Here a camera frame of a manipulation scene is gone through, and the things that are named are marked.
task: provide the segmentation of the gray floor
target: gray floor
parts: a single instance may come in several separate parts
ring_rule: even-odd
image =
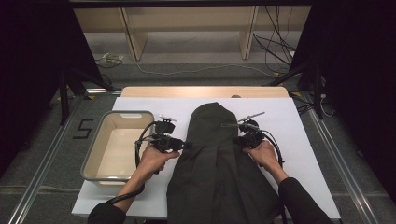
[[[299,33],[289,35],[290,43],[298,43]],[[168,85],[211,85],[257,86],[272,81],[272,72],[263,64],[263,51],[257,44],[252,46],[250,58],[241,60],[239,47],[234,33],[188,33],[188,34],[153,34],[148,39],[145,53],[139,62],[141,68],[150,72],[141,72],[129,57],[123,34],[98,35],[87,34],[95,57],[113,52],[123,55],[123,65],[101,69],[111,79],[114,86],[168,86]],[[267,59],[273,69],[286,67],[278,64],[273,57]],[[242,66],[225,66],[225,64]],[[189,73],[165,75],[178,71]],[[298,76],[288,80],[284,86],[296,90]],[[71,215],[71,209],[78,196],[83,178],[79,174],[93,134],[87,139],[76,139],[86,132],[78,131],[83,119],[93,119],[84,123],[84,128],[95,130],[102,115],[111,110],[116,95],[96,95],[85,99],[76,109],[64,140],[53,162],[45,174],[45,179],[35,196],[23,223],[84,223],[82,217]],[[7,223],[13,210],[30,184],[40,162],[46,156],[52,139],[60,128],[60,102],[54,96],[51,109],[42,118],[34,135],[30,139],[31,148],[21,151],[0,179],[0,223]],[[343,223],[363,223],[364,218],[357,209],[329,150],[321,137],[313,114],[304,113],[301,120],[318,159],[320,169],[326,179],[334,201],[339,208]],[[347,128],[337,116],[324,117],[334,143],[338,146],[347,167],[353,174],[363,195],[373,208],[378,223],[396,223],[396,207],[384,191],[364,158],[356,154],[356,146],[350,138]]]

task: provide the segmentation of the storage box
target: storage box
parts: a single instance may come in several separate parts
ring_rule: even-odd
[[[104,114],[82,164],[81,175],[101,185],[127,182],[136,169],[134,142],[152,121],[154,117],[148,111],[111,111]],[[151,134],[151,127],[145,136]],[[140,155],[147,145],[148,142],[143,142]]]

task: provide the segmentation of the table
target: table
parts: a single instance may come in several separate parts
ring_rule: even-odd
[[[231,99],[240,95],[246,98]],[[275,137],[286,160],[285,170],[300,180],[305,189],[317,201],[318,205],[330,218],[339,219],[340,215],[335,207],[332,196],[318,167],[315,155],[307,139],[303,124],[294,106],[281,87],[129,87],[125,88],[122,97],[114,104],[114,110],[149,110],[155,119],[159,113],[173,113],[177,115],[178,122],[172,136],[185,139],[187,125],[190,121],[191,111],[198,105],[212,101],[219,102],[226,108],[233,107],[233,113],[239,118],[246,116],[247,109],[251,113],[260,112],[261,106],[265,107],[266,114],[255,119],[259,124],[265,123]],[[292,132],[287,138],[279,137],[283,132]],[[155,175],[146,184],[145,191],[138,195],[127,212],[127,216],[136,218],[166,218],[166,186],[172,175],[176,160],[169,161],[159,175]],[[277,190],[277,185],[271,176],[264,170],[263,174]],[[74,215],[87,216],[91,210],[119,191],[120,186],[100,186],[84,181],[75,207]]]

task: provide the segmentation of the black cable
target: black cable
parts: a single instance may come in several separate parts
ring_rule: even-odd
[[[140,147],[142,146],[144,140],[143,136],[146,134],[146,131],[149,129],[149,127],[151,127],[154,124],[157,124],[157,121],[152,121],[140,134],[139,139],[134,142],[134,162],[136,163],[136,168],[140,163]]]
[[[289,47],[291,47],[291,45],[288,44],[288,43],[285,41],[285,39],[282,37],[282,35],[281,35],[280,32],[279,32],[279,30],[280,30],[280,29],[279,29],[279,6],[276,7],[276,22],[274,22],[274,20],[273,20],[271,14],[269,13],[268,7],[265,7],[265,10],[266,10],[266,12],[267,12],[267,14],[268,14],[268,17],[269,17],[270,20],[271,20],[271,23],[272,23],[273,26],[274,26],[274,31],[277,33],[277,35],[278,35],[278,37],[279,37],[279,40],[280,40],[280,43],[282,43],[281,46],[289,46]],[[285,51],[284,47],[282,47],[282,50],[283,50],[283,52],[284,52],[284,54],[285,54],[287,60],[290,62],[289,56],[286,54],[286,51],[287,51],[287,52],[289,52],[289,51],[288,51],[288,50]]]
[[[145,189],[145,185],[143,184],[142,187],[140,187],[140,189],[132,191],[130,193],[126,193],[126,194],[122,194],[120,196],[114,197],[114,198],[108,200],[106,203],[114,204],[114,203],[117,203],[117,202],[120,202],[120,201],[123,201],[123,200],[126,200],[126,199],[133,198],[134,196],[136,196],[136,195],[140,194],[141,192],[143,192],[144,189]]]
[[[279,42],[277,42],[277,41],[275,41],[275,40],[271,40],[271,39],[268,39],[268,38],[265,38],[265,37],[262,37],[262,36],[259,36],[259,35],[256,35],[256,34],[253,34],[253,35],[256,36],[256,37],[259,38],[259,39],[263,39],[263,40],[266,40],[266,41],[270,41],[270,42],[275,43],[275,44],[278,44],[278,45],[283,45],[282,43],[279,43]],[[288,48],[288,49],[291,49],[291,50],[296,50],[295,48],[290,47],[290,46],[285,46],[285,47]]]
[[[280,153],[280,149],[279,149],[279,146],[277,145],[277,142],[276,142],[275,138],[268,131],[262,131],[261,130],[261,133],[274,146],[274,148],[276,150],[276,154],[277,154],[277,162],[279,163],[280,167],[283,168],[283,162],[284,161],[282,159],[282,154]],[[284,204],[280,208],[280,215],[282,216],[283,224],[288,224],[288,220],[287,220],[287,217],[286,217],[286,211],[285,211],[285,205]]]
[[[291,98],[293,98],[293,100],[299,101],[299,102],[304,103],[304,104],[308,104],[308,105],[311,104],[311,103],[309,103],[307,101],[304,101],[304,100],[298,98],[297,96],[292,96]]]
[[[254,35],[254,38],[256,39],[257,43],[259,43],[260,47],[262,47],[262,49],[265,50],[265,52],[268,52],[268,53],[270,53],[271,55],[273,55],[274,57],[278,58],[280,61],[282,61],[282,63],[285,63],[285,64],[287,64],[287,65],[290,65],[288,62],[286,62],[286,61],[284,61],[283,59],[279,58],[279,57],[278,57],[277,55],[275,55],[271,50],[268,49],[269,43],[271,43],[271,41],[269,41],[269,42],[268,42],[268,46],[265,47],[255,35]]]
[[[110,77],[108,77],[108,75],[105,75],[105,74],[101,74],[101,75],[102,75],[102,77],[105,77],[107,79],[107,84],[108,85],[110,85],[110,86],[113,85],[113,82],[111,81]]]
[[[313,109],[313,108],[314,108],[314,104],[302,105],[302,106],[297,107],[297,111],[299,112],[299,115],[302,115],[306,111]]]
[[[285,44],[288,44],[288,43],[286,43],[286,39],[288,38],[288,35],[289,35],[289,23],[290,23],[290,17],[291,17],[292,12],[293,12],[293,6],[290,6],[290,14],[288,17],[288,31],[286,32],[286,35],[285,35]],[[288,53],[289,53],[289,56],[291,57],[291,59],[293,59],[293,56],[291,55],[290,51],[288,51]]]

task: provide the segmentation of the white table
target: white table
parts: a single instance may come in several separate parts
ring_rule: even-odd
[[[172,136],[184,140],[192,111],[199,105],[212,102],[220,103],[235,113],[238,119],[264,111],[265,114],[255,120],[278,142],[282,157],[286,161],[285,171],[301,182],[331,219],[340,218],[291,98],[120,97],[113,110],[148,110],[154,114],[156,120],[159,115],[177,119]],[[147,182],[145,191],[136,197],[127,216],[166,219],[166,188],[176,162],[177,160],[170,160],[159,175]],[[274,179],[263,169],[262,171],[277,191]],[[84,181],[72,214],[86,217],[98,203],[111,199],[119,190],[120,186],[98,186]]]

